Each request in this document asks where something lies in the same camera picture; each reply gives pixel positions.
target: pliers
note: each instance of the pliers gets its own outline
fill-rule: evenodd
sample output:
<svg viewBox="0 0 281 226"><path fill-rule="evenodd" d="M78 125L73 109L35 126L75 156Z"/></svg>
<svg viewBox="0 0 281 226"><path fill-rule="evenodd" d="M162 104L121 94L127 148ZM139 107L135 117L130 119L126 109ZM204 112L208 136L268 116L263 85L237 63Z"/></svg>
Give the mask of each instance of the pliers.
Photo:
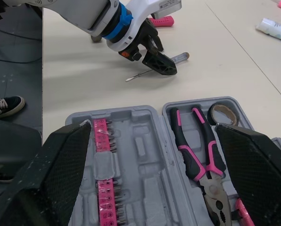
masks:
<svg viewBox="0 0 281 226"><path fill-rule="evenodd" d="M186 175L189 179L198 182L202 188L207 211L213 224L231 226L230 203L221 183L221 176L226 166L219 154L212 129L200 107L193 107L191 110L204 137L206 168L200 163L183 135L179 110L177 108L170 110L171 127L177 148L181 151L186 165Z"/></svg>

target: person's foot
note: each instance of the person's foot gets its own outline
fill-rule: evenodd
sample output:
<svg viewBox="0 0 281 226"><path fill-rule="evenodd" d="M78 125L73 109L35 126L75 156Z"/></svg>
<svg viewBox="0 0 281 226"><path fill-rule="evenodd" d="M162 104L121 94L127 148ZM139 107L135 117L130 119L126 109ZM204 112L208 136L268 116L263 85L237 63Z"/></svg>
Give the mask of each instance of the person's foot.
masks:
<svg viewBox="0 0 281 226"><path fill-rule="evenodd" d="M24 99L19 96L0 99L0 119L17 113L24 105Z"/></svg>

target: pliers handle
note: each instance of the pliers handle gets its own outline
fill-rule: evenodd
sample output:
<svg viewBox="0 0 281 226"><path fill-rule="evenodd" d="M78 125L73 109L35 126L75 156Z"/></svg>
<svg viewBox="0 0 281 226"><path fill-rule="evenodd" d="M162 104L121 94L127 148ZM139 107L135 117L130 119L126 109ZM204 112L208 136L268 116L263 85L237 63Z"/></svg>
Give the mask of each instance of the pliers handle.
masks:
<svg viewBox="0 0 281 226"><path fill-rule="evenodd" d="M184 164L186 165L186 175L188 178L197 182L205 175L206 170L189 147L183 135L180 112L177 108L172 108L170 110L170 119L171 127L175 135L176 146L178 150L181 151Z"/></svg>
<svg viewBox="0 0 281 226"><path fill-rule="evenodd" d="M200 127L202 136L204 138L207 165L206 171L211 171L222 176L223 172L226 170L226 165L224 164L219 153L212 128L200 107L193 107L192 113Z"/></svg>

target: flathead screwdriver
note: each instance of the flathead screwdriver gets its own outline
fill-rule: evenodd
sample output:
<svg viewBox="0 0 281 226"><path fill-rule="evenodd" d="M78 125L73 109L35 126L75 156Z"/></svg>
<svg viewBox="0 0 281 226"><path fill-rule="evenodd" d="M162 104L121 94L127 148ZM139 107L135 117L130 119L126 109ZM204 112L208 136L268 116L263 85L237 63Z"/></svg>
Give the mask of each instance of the flathead screwdriver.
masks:
<svg viewBox="0 0 281 226"><path fill-rule="evenodd" d="M187 60L189 57L190 57L189 53L185 52L185 53L181 53L180 55L172 57L171 60L173 60L173 62L175 64L178 64L178 63L180 63L182 61ZM137 74L137 75L135 75L135 76L133 76L131 78L126 79L125 81L126 82L127 81L131 81L133 79L136 79L136 78L140 77L142 74L145 74L145 73L148 73L148 72L151 72L151 71L153 71L153 69L150 69L150 70L147 70L145 72L139 73L139 74Z"/></svg>

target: black cable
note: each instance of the black cable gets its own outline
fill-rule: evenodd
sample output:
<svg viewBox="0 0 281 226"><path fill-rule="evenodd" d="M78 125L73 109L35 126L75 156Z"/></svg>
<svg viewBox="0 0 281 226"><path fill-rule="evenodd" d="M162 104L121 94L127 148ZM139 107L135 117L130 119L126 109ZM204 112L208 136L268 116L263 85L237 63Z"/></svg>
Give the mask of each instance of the black cable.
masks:
<svg viewBox="0 0 281 226"><path fill-rule="evenodd" d="M38 58L38 59L35 59L35 60L32 60L32 61L27 61L27 62L16 62L16 61L10 61L10 60L1 60L2 62L7 62L7 63L14 63L14 64L29 64L29 63L33 63L33 62L36 62L38 60L41 60L42 57Z"/></svg>
<svg viewBox="0 0 281 226"><path fill-rule="evenodd" d="M25 36L21 36L21 35L18 35L18 34L8 33L8 32L5 32L5 31L3 31L3 30L0 30L0 32L5 33L5 34L9 34L9 35L13 35L13 36L16 36L16 37L19 37L19 38L22 38L22 39L29 39L29 40L35 40L35 41L42 41L42 39L35 39L35 38L25 37Z"/></svg>

